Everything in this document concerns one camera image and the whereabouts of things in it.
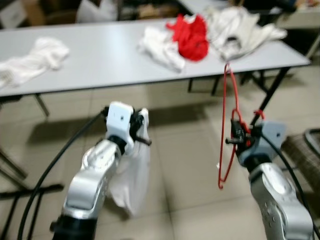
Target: white cloth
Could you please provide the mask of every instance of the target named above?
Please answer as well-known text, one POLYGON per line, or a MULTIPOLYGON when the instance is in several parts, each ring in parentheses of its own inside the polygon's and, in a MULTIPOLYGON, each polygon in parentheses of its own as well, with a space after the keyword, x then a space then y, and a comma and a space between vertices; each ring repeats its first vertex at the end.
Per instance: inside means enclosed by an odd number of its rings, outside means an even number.
MULTIPOLYGON (((144 125, 137 132, 137 136, 149 139, 147 127, 149 125, 148 110, 143 109, 144 125)), ((133 153, 124 155, 117 167, 116 173, 108 184, 108 195, 131 216, 136 216, 144 203, 147 194, 150 169, 150 147, 135 142, 133 153)))
POLYGON ((117 20, 117 7, 113 0, 102 0, 97 7, 89 0, 82 0, 76 13, 77 23, 103 23, 117 20))
POLYGON ((181 72, 186 65, 179 54, 178 42, 172 41, 172 34, 168 31, 147 26, 138 46, 141 52, 148 53, 156 62, 170 69, 181 72))
POLYGON ((204 12, 211 46, 225 60, 239 58, 253 52, 261 44, 283 39, 285 30, 274 24, 257 25, 258 14, 250 14, 243 7, 229 7, 217 10, 209 7, 204 12))
POLYGON ((49 69, 60 69, 69 52, 60 40, 38 38, 29 55, 0 62, 0 88, 5 85, 19 86, 49 69))

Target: pile of clothes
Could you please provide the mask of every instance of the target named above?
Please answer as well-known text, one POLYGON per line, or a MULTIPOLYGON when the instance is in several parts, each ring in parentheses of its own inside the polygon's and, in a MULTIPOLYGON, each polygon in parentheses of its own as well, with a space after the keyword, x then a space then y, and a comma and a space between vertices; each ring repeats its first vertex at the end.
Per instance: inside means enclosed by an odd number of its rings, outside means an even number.
POLYGON ((198 62, 209 52, 230 61, 252 53, 261 44, 286 37, 274 24, 257 25, 258 14, 243 7, 207 8, 202 15, 179 15, 167 30, 146 27, 139 49, 158 63, 181 72, 186 59, 198 62))

